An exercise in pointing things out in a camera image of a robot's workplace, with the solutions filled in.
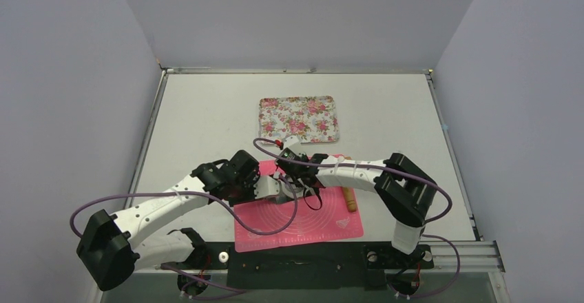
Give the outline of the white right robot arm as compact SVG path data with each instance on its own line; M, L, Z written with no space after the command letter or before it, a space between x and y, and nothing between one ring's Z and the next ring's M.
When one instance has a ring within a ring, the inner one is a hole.
M390 261L404 267L415 259L437 188L436 182L405 155L358 161L328 154L308 157L286 148L275 163L292 179L314 190L348 187L376 193L395 219L388 248Z

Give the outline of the wooden rolling pin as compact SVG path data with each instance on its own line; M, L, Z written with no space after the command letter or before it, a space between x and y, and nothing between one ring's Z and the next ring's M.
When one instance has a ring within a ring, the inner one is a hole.
M348 212L355 213L357 211L357 201L355 199L355 193L353 189L350 187L342 187L342 194Z

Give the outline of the pink silicone baking mat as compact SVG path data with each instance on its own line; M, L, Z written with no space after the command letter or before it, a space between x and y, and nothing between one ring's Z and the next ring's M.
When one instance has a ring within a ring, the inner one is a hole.
M320 190L322 203L315 196L298 200L294 221L283 231L260 236L234 222L235 250L238 253L299 244L361 238L364 228L359 211L349 213L341 187ZM283 227L293 215L294 202L277 205L257 200L236 205L233 210L245 225L255 231L269 232Z

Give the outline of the round metal dough cutter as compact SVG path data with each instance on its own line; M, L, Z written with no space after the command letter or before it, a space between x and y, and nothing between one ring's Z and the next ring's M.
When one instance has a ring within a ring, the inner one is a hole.
M301 182L293 180L290 182L290 192L297 197L305 196L307 193L309 193L309 188L307 188Z

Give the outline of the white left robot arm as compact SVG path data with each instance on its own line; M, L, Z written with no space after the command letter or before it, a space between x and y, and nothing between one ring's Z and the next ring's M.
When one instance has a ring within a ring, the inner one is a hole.
M211 202L230 208L254 200L260 163L245 150L229 160L203 163L179 183L129 209L90 216L77 255L102 291L124 283L135 271L162 264L197 269L211 260L206 242L193 226L156 232Z

